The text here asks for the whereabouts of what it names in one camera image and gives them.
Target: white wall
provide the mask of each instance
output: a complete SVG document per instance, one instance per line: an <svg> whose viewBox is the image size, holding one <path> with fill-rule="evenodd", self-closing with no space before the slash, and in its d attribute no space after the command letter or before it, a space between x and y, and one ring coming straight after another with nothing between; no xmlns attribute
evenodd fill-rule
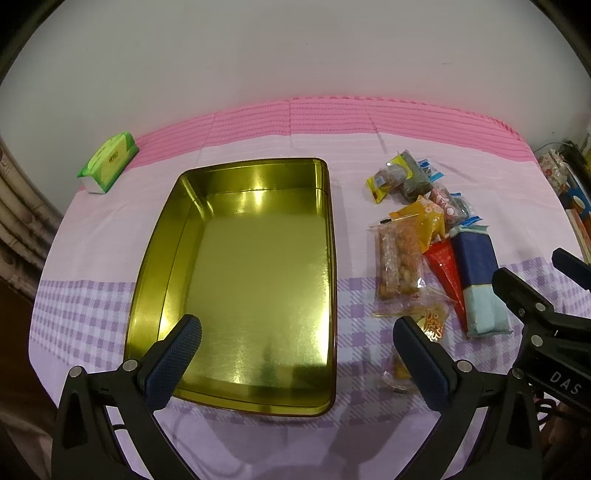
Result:
<svg viewBox="0 0 591 480"><path fill-rule="evenodd" d="M0 86L0 135L60 210L108 136L263 100L378 95L582 134L591 80L529 0L66 0Z"/></svg>

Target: plaid pattern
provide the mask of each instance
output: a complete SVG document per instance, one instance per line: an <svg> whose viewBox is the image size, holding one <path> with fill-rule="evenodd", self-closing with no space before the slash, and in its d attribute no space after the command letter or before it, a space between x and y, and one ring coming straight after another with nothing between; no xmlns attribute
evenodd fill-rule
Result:
<svg viewBox="0 0 591 480"><path fill-rule="evenodd" d="M543 258L506 265L554 304L557 312L591 317L589 293ZM427 281L436 281L432 275ZM134 283L42 281L31 340L63 361L88 371L116 368L122 361ZM399 395L382 385L392 351L391 319L371 317L374 278L337 281L337 399L314 419L265 417L198 406L173 398L167 408L208 420L236 424L296 425L308 428L356 425L399 419L426 411L420 395ZM513 335L466 340L454 313L446 322L442 344L454 359L465 358L481 371L505 373L515 360L521 324L509 314Z"/></svg>
<svg viewBox="0 0 591 480"><path fill-rule="evenodd" d="M88 372L113 370L123 358L135 283L41 280L30 340Z"/></svg>

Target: pink tablecloth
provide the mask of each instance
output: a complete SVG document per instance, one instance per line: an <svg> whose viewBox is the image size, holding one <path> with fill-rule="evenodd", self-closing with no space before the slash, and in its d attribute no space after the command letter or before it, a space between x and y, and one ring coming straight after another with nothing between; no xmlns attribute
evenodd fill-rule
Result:
<svg viewBox="0 0 591 480"><path fill-rule="evenodd" d="M140 153L104 196L76 194L43 271L30 358L58 402L68 369L116 368L122 361L139 266L160 210L184 171L249 158L320 157L330 171L338 271L337 402L316 419L271 419L176 398L157 413L165 432L202 478L393 478L427 436L437 414L420 397L379 382L391 350L392 320L370 317L374 251L366 229L399 208L375 205L364 186L397 152L428 158L490 225L499 264L573 314L589 314L584 292L548 263L554 248L579 252L558 199L527 144L492 118L400 100L310 98L214 113L138 139ZM444 345L454 358L506 372L520 339L467 342L455 314ZM450 471L465 461L475 419ZM121 437L134 468L141 461Z"/></svg>

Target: curtain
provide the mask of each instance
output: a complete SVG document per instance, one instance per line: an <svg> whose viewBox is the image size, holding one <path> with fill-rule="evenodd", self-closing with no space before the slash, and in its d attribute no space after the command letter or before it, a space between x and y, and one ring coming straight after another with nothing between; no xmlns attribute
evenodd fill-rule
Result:
<svg viewBox="0 0 591 480"><path fill-rule="evenodd" d="M0 277L29 298L35 298L60 222L0 139Z"/></svg>

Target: snack package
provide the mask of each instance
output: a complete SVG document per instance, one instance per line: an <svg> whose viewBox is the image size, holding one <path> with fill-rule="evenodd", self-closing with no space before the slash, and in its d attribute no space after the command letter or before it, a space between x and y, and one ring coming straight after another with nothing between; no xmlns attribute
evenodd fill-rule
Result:
<svg viewBox="0 0 591 480"><path fill-rule="evenodd" d="M412 176L410 168L400 155L394 157L386 167L382 168L373 177L366 180L375 203L381 203L385 196L402 185L404 180Z"/></svg>
<svg viewBox="0 0 591 480"><path fill-rule="evenodd" d="M411 315L417 325L432 342L438 342L443 337L444 324L451 311L451 303L445 295L431 297L433 303L424 306ZM418 392L410 373L400 355L395 349L386 361L382 374L382 383L397 393L415 394Z"/></svg>
<svg viewBox="0 0 591 480"><path fill-rule="evenodd" d="M427 159L421 160L418 163L418 166L421 167L423 169L423 172L427 174L427 177L429 177L431 183L443 177L443 173L441 173L438 169L431 165L431 162L429 162Z"/></svg>
<svg viewBox="0 0 591 480"><path fill-rule="evenodd" d="M544 176L554 189L556 195L561 195L569 189L569 172L562 156L554 149L538 158Z"/></svg>
<svg viewBox="0 0 591 480"><path fill-rule="evenodd" d="M379 300L412 295L421 286L423 272L416 224L417 215L413 215L373 227L378 257L376 297Z"/></svg>
<svg viewBox="0 0 591 480"><path fill-rule="evenodd" d="M464 305L462 284L457 271L456 257L453 254L452 243L449 239L434 243L424 253L424 256L447 296L455 301L454 309L462 325L462 330L466 333L466 306Z"/></svg>
<svg viewBox="0 0 591 480"><path fill-rule="evenodd" d="M408 152L408 150L402 152L400 157L402 157L412 172L412 175L402 183L400 192L408 202L416 202L418 196L425 195L433 188L433 185L431 185L429 177L427 177L427 174L423 171L423 169L418 166L417 162Z"/></svg>
<svg viewBox="0 0 591 480"><path fill-rule="evenodd" d="M441 207L446 231L468 219L469 212L442 185L435 185L425 197Z"/></svg>
<svg viewBox="0 0 591 480"><path fill-rule="evenodd" d="M431 200L419 195L416 202L390 213L390 218L397 219L407 215L417 216L417 239L421 253L426 252L429 245L438 235L445 237L444 213L441 207Z"/></svg>
<svg viewBox="0 0 591 480"><path fill-rule="evenodd" d="M463 212L463 215L466 216L466 219L460 222L459 225L470 226L482 220L482 218L476 214L474 208L472 208L472 205L468 203L466 198L461 193L450 193L449 195L451 195L453 198L456 206Z"/></svg>
<svg viewBox="0 0 591 480"><path fill-rule="evenodd" d="M459 225L450 231L471 338L511 333L507 309L492 291L492 274L499 265L487 228Z"/></svg>

